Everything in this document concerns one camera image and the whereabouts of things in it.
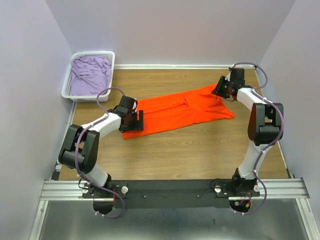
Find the orange t-shirt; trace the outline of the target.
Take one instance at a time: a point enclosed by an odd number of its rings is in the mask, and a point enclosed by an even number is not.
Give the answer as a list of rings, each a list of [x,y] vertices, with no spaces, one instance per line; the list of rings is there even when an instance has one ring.
[[[221,97],[212,93],[216,84],[163,96],[141,99],[137,109],[143,110],[143,131],[127,131],[123,139],[133,139],[194,124],[235,117]]]

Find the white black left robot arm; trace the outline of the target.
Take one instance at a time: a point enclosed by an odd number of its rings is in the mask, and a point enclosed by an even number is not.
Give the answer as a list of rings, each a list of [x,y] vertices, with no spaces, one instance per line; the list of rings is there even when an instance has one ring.
[[[119,104],[102,117],[84,125],[72,124],[67,129],[58,162],[94,185],[93,191],[101,198],[110,194],[112,177],[97,163],[99,142],[113,131],[143,131],[144,111],[137,107],[136,99],[123,95]]]

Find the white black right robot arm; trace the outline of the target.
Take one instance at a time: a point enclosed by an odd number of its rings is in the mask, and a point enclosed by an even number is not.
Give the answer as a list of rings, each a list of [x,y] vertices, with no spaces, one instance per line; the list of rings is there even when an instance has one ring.
[[[254,189],[265,156],[283,136],[284,106],[271,102],[246,85],[245,70],[234,66],[229,68],[228,75],[220,77],[212,93],[224,99],[233,98],[250,110],[248,149],[227,185],[234,195],[241,196]]]

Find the purple t-shirt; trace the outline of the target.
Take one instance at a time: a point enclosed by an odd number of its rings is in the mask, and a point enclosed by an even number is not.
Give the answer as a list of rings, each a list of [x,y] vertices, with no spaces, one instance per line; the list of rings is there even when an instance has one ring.
[[[71,96],[96,96],[109,87],[112,64],[104,56],[81,56],[71,62]]]

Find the white perforated plastic basket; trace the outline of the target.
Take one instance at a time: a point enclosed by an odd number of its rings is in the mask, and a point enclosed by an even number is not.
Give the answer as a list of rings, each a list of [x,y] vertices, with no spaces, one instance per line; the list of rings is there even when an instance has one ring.
[[[98,51],[83,51],[77,52],[72,55],[70,64],[67,69],[67,73],[64,79],[63,87],[61,90],[61,96],[66,99],[70,99],[74,102],[94,102],[97,98],[97,95],[89,95],[89,96],[72,96],[70,95],[71,91],[71,63],[72,60],[79,58],[79,57],[92,57],[92,56],[102,56],[107,58],[111,63],[111,75],[108,88],[112,86],[113,81],[113,73],[114,73],[114,65],[115,65],[115,53],[113,51],[105,51],[105,50],[98,50]]]

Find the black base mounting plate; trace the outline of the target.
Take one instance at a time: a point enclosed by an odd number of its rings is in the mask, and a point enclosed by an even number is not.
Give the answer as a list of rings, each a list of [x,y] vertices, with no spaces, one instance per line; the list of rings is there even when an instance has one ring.
[[[93,199],[95,210],[229,208],[248,212],[260,196],[254,180],[114,180],[108,191],[84,184],[82,196]]]

